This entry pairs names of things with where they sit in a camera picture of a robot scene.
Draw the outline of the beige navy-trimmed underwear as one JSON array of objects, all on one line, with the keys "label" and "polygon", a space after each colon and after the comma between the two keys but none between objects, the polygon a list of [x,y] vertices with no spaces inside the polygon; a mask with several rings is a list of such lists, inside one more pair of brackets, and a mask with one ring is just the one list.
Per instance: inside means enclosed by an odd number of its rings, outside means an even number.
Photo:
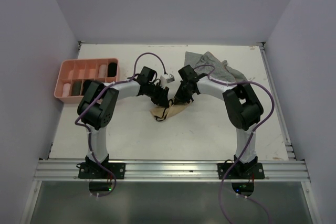
[{"label": "beige navy-trimmed underwear", "polygon": [[171,118],[171,117],[181,113],[183,110],[185,110],[191,104],[192,104],[192,101],[190,103],[174,104],[174,99],[169,99],[169,107],[168,108],[157,106],[155,108],[152,108],[150,110],[150,112],[157,122],[163,122],[166,119]]}]

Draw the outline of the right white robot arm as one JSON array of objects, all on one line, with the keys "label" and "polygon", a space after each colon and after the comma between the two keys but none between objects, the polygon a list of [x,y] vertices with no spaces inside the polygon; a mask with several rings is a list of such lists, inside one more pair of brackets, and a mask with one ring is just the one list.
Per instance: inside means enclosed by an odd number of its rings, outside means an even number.
[{"label": "right white robot arm", "polygon": [[240,178],[246,178],[258,162],[254,127],[264,113],[263,106],[249,83],[234,84],[198,74],[187,65],[178,71],[181,84],[175,94],[174,104],[190,103],[194,94],[207,94],[225,103],[227,115],[236,128],[237,147],[234,167],[230,170]]}]

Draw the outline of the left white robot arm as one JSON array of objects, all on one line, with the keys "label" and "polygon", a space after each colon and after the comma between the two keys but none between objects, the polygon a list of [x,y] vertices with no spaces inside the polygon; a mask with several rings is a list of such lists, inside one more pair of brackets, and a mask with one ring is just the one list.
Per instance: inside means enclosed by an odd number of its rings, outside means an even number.
[{"label": "left white robot arm", "polygon": [[106,147],[106,127],[110,123],[119,100],[145,95],[157,106],[164,108],[169,88],[154,80],[156,71],[143,67],[141,72],[128,80],[103,83],[97,80],[85,81],[85,92],[80,101],[75,125],[87,129],[88,154],[85,163],[97,178],[104,178],[109,172],[109,154]]}]

